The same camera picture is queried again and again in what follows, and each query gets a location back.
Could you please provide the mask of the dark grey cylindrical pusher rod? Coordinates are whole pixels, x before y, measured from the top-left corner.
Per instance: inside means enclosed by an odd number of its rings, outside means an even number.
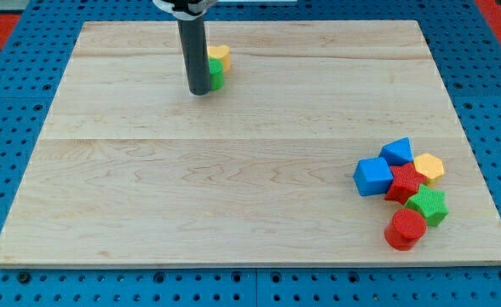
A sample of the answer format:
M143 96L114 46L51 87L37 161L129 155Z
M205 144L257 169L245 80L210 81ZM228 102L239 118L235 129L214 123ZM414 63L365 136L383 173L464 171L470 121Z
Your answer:
M196 96L204 96L211 89L204 17L179 20L177 25L189 90Z

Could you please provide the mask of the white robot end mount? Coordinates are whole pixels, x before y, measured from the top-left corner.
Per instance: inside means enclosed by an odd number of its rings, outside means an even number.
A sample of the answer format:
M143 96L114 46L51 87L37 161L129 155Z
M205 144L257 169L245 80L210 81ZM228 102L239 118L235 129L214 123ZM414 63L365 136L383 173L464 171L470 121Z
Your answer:
M217 0L153 0L158 9L178 20L196 20L216 3Z

